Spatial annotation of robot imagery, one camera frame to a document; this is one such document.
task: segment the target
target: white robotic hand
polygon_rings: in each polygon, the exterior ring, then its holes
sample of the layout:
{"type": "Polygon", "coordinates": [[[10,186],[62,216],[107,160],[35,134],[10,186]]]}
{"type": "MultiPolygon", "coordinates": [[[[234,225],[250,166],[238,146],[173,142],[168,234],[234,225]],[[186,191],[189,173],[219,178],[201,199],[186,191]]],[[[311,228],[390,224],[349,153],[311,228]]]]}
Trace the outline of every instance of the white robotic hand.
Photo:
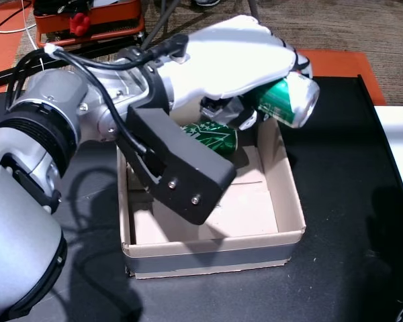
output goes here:
{"type": "Polygon", "coordinates": [[[171,81],[172,109],[194,97],[235,97],[298,67],[312,77],[307,58],[245,15],[191,34],[184,59],[164,57],[162,61],[159,74],[171,81]]]}

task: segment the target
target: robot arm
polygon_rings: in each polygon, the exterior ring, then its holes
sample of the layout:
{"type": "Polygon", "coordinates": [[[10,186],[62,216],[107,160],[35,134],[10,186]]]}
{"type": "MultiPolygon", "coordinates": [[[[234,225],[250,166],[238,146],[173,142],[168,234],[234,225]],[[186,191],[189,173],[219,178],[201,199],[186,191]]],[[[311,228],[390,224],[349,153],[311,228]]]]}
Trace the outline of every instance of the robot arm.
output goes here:
{"type": "MultiPolygon", "coordinates": [[[[179,55],[153,50],[152,59],[128,70],[91,67],[101,86],[83,69],[39,72],[11,102],[0,119],[0,321],[28,314],[60,274],[66,245],[49,214],[58,207],[60,178],[82,142],[115,141],[147,191],[201,224],[236,172],[187,137],[169,112],[195,97],[244,94],[291,70],[312,76],[306,58],[252,17],[217,23],[181,45],[179,55]],[[108,98],[130,134],[122,131],[108,98]]],[[[46,49],[64,57],[57,50],[46,49]]],[[[127,66],[141,55],[127,48],[114,64],[127,66]]]]}

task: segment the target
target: orange device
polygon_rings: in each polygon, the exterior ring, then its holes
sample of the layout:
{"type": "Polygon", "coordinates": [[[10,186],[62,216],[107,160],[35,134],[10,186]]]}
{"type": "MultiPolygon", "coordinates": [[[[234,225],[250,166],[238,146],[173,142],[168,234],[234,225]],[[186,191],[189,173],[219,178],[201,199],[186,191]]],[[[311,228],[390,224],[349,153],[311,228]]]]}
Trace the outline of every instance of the orange device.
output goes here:
{"type": "MultiPolygon", "coordinates": [[[[127,0],[127,2],[114,3],[101,7],[93,7],[85,13],[89,18],[90,26],[83,36],[74,36],[64,40],[52,42],[57,46],[70,46],[84,42],[96,42],[111,38],[138,35],[141,40],[144,38],[144,19],[142,16],[142,7],[140,0],[127,0]],[[99,31],[96,25],[111,23],[116,21],[134,21],[131,27],[120,28],[115,31],[99,31]]],[[[37,24],[36,43],[39,47],[46,43],[41,41],[42,34],[52,32],[63,32],[71,27],[71,19],[74,15],[71,13],[57,13],[55,15],[34,15],[37,24]]]]}

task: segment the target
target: orange mat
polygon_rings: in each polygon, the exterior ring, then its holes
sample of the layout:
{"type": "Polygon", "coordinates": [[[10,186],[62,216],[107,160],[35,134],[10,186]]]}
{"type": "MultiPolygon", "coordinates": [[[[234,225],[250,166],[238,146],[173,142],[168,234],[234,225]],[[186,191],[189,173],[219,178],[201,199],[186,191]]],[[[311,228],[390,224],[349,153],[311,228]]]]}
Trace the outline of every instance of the orange mat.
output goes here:
{"type": "MultiPolygon", "coordinates": [[[[12,13],[21,9],[21,2],[11,2],[0,4],[0,23],[9,17],[12,13]]],[[[30,12],[30,7],[25,10],[26,17],[30,12]]],[[[0,30],[16,30],[24,28],[22,12],[12,17],[8,22],[0,27],[0,30]]],[[[8,69],[12,66],[13,60],[22,37],[22,32],[16,34],[0,34],[0,71],[8,69]]],[[[4,92],[5,87],[0,88],[0,92],[4,92]]]]}
{"type": "MultiPolygon", "coordinates": [[[[18,2],[0,5],[0,22],[21,8],[18,2]]],[[[22,12],[0,27],[0,30],[23,28],[22,12]]],[[[15,58],[22,33],[0,34],[0,71],[10,68],[15,58]]],[[[384,96],[376,81],[367,57],[362,52],[345,52],[336,50],[300,50],[312,62],[315,76],[357,76],[361,74],[375,105],[386,105],[384,96]]]]}
{"type": "Polygon", "coordinates": [[[300,50],[300,52],[310,59],[315,76],[355,77],[360,74],[373,104],[386,105],[382,91],[364,53],[310,49],[300,50]]]}

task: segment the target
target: can lid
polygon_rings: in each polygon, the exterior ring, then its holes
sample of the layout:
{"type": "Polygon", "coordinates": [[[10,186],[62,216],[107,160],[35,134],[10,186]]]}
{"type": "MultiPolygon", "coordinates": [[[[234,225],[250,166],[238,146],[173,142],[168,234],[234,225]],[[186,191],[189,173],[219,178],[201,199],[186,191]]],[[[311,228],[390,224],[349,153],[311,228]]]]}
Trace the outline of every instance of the can lid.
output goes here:
{"type": "Polygon", "coordinates": [[[307,122],[319,98],[320,87],[312,79],[307,78],[307,80],[310,84],[306,87],[305,93],[298,96],[300,98],[298,102],[299,108],[298,112],[296,112],[297,117],[294,119],[293,127],[302,127],[307,122]]]}

